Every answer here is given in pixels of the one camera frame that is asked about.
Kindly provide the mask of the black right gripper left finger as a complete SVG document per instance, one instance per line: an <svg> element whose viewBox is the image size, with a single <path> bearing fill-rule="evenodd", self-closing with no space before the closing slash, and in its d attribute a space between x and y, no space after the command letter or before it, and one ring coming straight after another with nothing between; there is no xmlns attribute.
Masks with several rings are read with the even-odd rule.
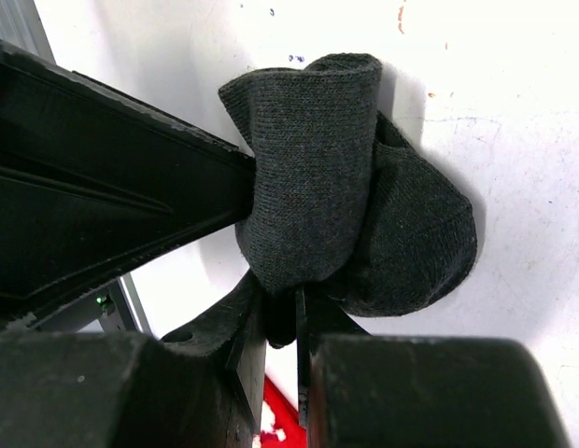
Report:
<svg viewBox="0 0 579 448"><path fill-rule="evenodd" d="M264 383L252 273L191 322L140 332L0 333L0 447L248 447Z"/></svg>

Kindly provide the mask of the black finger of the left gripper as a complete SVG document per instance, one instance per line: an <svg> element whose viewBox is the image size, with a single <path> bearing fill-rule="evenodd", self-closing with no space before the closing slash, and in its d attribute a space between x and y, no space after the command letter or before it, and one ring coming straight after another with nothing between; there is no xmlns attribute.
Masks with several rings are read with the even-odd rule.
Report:
<svg viewBox="0 0 579 448"><path fill-rule="evenodd" d="M255 163L0 39L0 331L244 219Z"/></svg>

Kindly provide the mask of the black sock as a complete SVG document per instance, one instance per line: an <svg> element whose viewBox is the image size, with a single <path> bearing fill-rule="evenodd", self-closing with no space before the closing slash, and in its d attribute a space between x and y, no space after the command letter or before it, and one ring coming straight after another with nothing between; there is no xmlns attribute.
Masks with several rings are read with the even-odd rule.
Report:
<svg viewBox="0 0 579 448"><path fill-rule="evenodd" d="M472 204L380 112L382 70L366 53L329 54L219 89L256 163L252 210L235 235L266 292L275 348L295 340L300 287L351 315L398 316L434 304L473 268Z"/></svg>

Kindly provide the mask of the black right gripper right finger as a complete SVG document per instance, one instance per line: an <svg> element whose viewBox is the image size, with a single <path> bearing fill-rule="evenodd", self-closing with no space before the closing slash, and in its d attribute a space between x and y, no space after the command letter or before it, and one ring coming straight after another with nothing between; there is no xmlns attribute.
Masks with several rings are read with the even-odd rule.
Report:
<svg viewBox="0 0 579 448"><path fill-rule="evenodd" d="M311 447L566 447L530 352L504 339L374 336L295 294L299 418Z"/></svg>

